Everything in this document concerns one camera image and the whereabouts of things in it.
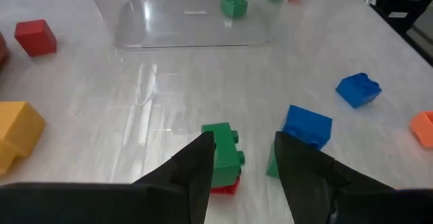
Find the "clear plastic bin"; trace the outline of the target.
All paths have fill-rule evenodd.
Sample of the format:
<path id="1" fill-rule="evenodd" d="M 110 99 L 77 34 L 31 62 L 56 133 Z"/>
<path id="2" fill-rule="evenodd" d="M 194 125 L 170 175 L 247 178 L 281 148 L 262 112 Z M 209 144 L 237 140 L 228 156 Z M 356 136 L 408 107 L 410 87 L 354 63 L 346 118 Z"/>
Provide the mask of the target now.
<path id="1" fill-rule="evenodd" d="M 258 45 L 267 42 L 287 0 L 247 0 L 242 18 L 221 0 L 94 0 L 118 48 Z"/>

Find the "dark green block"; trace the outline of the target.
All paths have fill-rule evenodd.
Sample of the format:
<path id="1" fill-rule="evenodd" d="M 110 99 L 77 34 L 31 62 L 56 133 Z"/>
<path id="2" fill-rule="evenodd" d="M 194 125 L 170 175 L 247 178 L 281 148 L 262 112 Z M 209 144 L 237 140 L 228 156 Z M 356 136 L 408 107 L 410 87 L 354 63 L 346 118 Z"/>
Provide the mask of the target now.
<path id="1" fill-rule="evenodd" d="M 216 145 L 211 188 L 234 185 L 241 175 L 245 156 L 237 149 L 238 132 L 228 122 L 202 125 L 202 132 L 212 132 Z"/>

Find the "large yellow block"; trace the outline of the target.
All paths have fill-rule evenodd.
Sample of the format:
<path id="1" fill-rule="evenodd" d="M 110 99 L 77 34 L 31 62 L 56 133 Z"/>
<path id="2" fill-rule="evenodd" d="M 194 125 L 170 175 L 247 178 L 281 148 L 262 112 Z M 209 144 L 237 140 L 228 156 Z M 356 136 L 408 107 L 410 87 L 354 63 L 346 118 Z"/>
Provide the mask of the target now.
<path id="1" fill-rule="evenodd" d="M 16 158 L 32 153 L 45 124 L 29 102 L 0 102 L 0 175 L 8 172 Z"/>

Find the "coral orange block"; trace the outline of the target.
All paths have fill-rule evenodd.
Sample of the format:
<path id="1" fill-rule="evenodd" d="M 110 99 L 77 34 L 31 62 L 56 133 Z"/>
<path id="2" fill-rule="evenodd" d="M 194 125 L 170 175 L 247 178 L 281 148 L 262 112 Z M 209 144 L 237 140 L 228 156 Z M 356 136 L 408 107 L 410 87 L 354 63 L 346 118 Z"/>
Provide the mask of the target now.
<path id="1" fill-rule="evenodd" d="M 433 149 L 433 111 L 416 114 L 410 122 L 410 129 L 422 147 Z"/>

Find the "blue studded block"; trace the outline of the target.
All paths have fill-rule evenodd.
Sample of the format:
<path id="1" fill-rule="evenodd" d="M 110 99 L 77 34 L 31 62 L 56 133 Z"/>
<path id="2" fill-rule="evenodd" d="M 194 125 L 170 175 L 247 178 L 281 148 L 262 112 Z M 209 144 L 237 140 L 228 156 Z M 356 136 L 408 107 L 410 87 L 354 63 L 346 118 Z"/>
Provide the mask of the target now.
<path id="1" fill-rule="evenodd" d="M 333 119 L 290 105 L 282 131 L 321 150 L 331 138 Z"/>
<path id="2" fill-rule="evenodd" d="M 366 73 L 361 72 L 342 79 L 336 87 L 336 92 L 356 109 L 372 102 L 382 89 Z"/>

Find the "red cube block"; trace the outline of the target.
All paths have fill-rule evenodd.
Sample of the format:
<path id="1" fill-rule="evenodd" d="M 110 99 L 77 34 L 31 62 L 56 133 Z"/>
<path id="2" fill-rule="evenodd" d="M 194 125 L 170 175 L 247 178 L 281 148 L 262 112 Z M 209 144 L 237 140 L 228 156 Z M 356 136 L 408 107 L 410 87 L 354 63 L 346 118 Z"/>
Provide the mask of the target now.
<path id="1" fill-rule="evenodd" d="M 57 51 L 57 39 L 44 19 L 17 23 L 14 37 L 32 58 Z"/>

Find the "small red block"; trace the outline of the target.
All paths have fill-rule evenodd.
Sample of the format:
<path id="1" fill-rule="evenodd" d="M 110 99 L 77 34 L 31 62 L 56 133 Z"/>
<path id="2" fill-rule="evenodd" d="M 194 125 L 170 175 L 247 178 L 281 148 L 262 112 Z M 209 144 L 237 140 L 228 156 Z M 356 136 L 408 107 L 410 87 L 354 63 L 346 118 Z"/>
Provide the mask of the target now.
<path id="1" fill-rule="evenodd" d="M 212 193 L 212 194 L 226 194 L 226 195 L 232 196 L 232 195 L 235 195 L 239 184 L 240 184 L 240 176 L 238 176 L 236 178 L 235 183 L 233 185 L 212 188 L 210 190 L 210 193 Z"/>

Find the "black drawer cabinet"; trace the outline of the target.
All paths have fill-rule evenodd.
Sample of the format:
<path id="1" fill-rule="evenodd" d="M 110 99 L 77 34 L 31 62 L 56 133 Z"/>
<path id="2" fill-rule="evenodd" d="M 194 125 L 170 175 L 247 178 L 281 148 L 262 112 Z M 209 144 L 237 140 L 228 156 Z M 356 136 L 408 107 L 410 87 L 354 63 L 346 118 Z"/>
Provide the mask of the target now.
<path id="1" fill-rule="evenodd" d="M 433 0 L 377 0 L 370 6 L 433 67 Z"/>

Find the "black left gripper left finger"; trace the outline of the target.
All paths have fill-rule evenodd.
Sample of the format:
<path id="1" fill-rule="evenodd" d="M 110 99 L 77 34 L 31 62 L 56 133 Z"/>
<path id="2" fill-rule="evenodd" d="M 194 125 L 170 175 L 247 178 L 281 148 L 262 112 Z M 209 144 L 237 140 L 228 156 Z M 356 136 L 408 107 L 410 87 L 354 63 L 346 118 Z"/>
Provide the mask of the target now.
<path id="1" fill-rule="evenodd" d="M 0 224 L 203 224 L 214 150 L 202 133 L 133 183 L 3 185 Z"/>

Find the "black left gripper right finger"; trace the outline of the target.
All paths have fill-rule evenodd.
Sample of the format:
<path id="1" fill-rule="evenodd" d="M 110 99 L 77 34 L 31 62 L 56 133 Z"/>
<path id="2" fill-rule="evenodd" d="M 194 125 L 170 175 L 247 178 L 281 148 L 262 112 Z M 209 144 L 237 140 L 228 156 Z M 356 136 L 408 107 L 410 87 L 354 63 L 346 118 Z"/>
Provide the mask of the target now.
<path id="1" fill-rule="evenodd" d="M 433 224 L 433 189 L 394 189 L 281 131 L 274 152 L 295 224 Z"/>

